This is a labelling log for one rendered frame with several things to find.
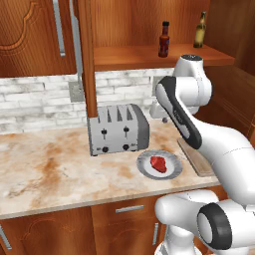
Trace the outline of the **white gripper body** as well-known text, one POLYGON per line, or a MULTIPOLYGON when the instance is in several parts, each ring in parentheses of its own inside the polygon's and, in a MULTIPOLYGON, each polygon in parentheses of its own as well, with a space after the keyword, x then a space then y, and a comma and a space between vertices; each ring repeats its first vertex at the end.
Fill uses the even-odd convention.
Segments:
POLYGON ((149 114, 153 119, 167 118, 168 114, 165 109, 158 103, 158 101, 153 101, 149 110, 149 114))

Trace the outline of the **red raw steak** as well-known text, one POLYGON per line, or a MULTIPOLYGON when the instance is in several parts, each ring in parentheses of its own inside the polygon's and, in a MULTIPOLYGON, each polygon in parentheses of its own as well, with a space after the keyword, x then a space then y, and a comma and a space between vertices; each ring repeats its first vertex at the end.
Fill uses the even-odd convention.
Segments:
POLYGON ((167 171, 165 159, 162 156, 152 156, 150 165, 158 172, 165 173, 167 171))

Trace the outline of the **grey round plate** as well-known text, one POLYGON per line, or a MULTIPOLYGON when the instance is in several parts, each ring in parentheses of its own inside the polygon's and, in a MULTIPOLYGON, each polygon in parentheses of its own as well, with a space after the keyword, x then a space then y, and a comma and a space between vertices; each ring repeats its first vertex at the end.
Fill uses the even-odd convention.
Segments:
POLYGON ((176 155, 162 149, 146 150, 141 153, 136 160, 138 170, 146 177, 156 180, 173 179, 182 172, 182 165, 176 155), (150 165, 152 156, 162 156, 165 159, 167 171, 160 173, 150 165))

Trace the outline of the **wooden cutting board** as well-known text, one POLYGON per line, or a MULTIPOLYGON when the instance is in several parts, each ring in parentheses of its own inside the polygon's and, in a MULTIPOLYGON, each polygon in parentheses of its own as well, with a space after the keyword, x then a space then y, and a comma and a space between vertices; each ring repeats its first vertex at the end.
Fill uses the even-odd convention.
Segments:
POLYGON ((188 145, 183 138, 179 138, 177 142, 198 176, 214 176, 214 172, 209 162, 199 151, 188 145))

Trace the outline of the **red condiment bottle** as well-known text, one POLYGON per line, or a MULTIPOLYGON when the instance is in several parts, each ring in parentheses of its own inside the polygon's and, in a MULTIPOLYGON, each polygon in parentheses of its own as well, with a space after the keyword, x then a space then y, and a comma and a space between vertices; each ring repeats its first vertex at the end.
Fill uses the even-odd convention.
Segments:
POLYGON ((159 48, 158 48, 158 55, 161 58, 166 58, 168 56, 168 46, 169 46, 168 27, 169 27, 169 22, 163 21, 162 33, 159 37, 159 48))

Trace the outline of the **yellow-green glass bottle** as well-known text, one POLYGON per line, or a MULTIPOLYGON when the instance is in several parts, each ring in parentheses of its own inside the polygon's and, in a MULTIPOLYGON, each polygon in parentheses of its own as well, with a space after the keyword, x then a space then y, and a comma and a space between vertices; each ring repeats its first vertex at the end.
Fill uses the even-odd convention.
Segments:
POLYGON ((203 39, 205 35, 206 25, 205 25, 205 12, 202 12, 199 19, 199 24, 195 29, 195 38, 193 42, 194 48, 201 48, 203 46, 203 39))

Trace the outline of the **wooden base cabinet door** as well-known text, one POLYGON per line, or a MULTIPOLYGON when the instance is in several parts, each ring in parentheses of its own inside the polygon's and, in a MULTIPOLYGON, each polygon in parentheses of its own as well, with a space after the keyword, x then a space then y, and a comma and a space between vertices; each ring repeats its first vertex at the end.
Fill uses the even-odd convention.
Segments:
POLYGON ((154 255, 165 227, 155 218, 94 226, 97 255, 154 255), (154 223, 158 222, 156 244, 152 245, 154 223))
POLYGON ((1 219, 6 255, 96 255, 90 207, 1 219))

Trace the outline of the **silver four-slot toaster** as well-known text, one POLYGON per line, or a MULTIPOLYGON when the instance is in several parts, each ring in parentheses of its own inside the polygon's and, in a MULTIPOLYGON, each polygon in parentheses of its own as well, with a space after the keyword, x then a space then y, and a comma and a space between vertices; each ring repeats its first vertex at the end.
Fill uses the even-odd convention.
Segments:
POLYGON ((98 108, 96 118, 88 118, 90 155, 148 148, 149 124, 135 104, 98 108))

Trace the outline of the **wooden drawer front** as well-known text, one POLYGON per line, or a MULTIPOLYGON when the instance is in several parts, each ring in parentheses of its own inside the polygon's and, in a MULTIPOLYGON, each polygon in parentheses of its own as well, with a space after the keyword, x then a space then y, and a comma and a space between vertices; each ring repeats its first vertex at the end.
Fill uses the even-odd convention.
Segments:
POLYGON ((159 195, 155 195, 93 205, 92 217, 94 226, 112 225, 125 221, 141 220, 150 217, 154 218, 154 205, 158 199, 159 195), (117 208, 141 204, 144 206, 143 209, 124 213, 116 213, 117 208))

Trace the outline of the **grey wall outlet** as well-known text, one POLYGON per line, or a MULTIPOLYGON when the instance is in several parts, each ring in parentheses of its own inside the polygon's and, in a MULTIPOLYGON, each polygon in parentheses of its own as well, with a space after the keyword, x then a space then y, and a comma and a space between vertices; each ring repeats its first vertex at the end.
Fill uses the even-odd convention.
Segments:
POLYGON ((162 79, 162 76, 154 76, 152 78, 152 95, 155 96, 155 87, 162 79))
POLYGON ((72 103, 80 103, 85 100, 85 94, 82 83, 69 82, 69 93, 72 103))

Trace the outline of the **open wooden wall cabinet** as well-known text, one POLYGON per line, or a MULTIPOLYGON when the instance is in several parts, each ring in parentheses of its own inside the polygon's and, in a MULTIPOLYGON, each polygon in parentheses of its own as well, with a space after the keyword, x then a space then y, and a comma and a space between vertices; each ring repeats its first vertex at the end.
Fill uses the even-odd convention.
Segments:
POLYGON ((97 71, 171 68, 181 55, 198 55, 206 66, 234 58, 207 45, 193 47, 200 13, 210 0, 92 0, 97 71), (162 22, 168 21, 168 56, 158 55, 162 22))

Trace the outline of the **open wooden wall cabinet door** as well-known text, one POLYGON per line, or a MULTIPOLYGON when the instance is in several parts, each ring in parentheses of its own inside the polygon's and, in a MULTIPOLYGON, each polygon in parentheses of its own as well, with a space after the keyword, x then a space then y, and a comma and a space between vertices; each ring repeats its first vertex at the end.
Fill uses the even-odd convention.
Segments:
POLYGON ((211 0, 205 44, 234 63, 205 69, 213 97, 197 115, 241 131, 255 145, 255 0, 211 0))
POLYGON ((83 87, 89 118, 98 115, 94 45, 92 31, 91 0, 77 0, 79 11, 80 38, 83 62, 83 87))

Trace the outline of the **closed wooden wall cabinet door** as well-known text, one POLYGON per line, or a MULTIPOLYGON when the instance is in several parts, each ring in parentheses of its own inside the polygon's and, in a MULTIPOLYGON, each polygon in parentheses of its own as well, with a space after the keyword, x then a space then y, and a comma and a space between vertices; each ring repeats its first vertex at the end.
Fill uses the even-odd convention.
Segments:
POLYGON ((59 0, 66 57, 53 0, 0 0, 0 78, 75 74, 70 1, 59 0))

